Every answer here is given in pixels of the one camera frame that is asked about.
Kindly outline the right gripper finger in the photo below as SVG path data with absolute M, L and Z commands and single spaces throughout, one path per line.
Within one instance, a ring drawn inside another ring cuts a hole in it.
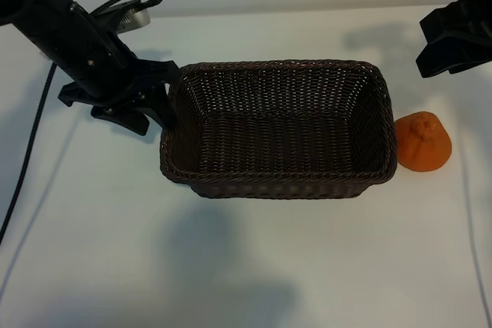
M 488 62 L 491 62 L 491 47 L 455 38 L 427 44 L 416 60 L 422 78 L 445 71 L 453 75 Z
M 491 47 L 491 0 L 457 0 L 436 8 L 420 21 L 427 47 L 438 42 L 466 41 Z

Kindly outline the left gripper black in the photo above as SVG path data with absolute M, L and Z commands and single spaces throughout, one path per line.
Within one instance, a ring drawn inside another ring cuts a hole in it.
M 118 28 L 128 12 L 147 7 L 141 0 L 108 2 L 89 13 L 72 0 L 31 0 L 15 12 L 15 27 L 95 105 L 130 85 L 135 56 L 119 41 Z M 129 93 L 131 111 L 93 107 L 91 116 L 140 136 L 148 132 L 146 116 L 163 129 L 173 129 L 177 118 L 166 85 L 180 80 L 181 69 L 173 61 L 138 60 Z

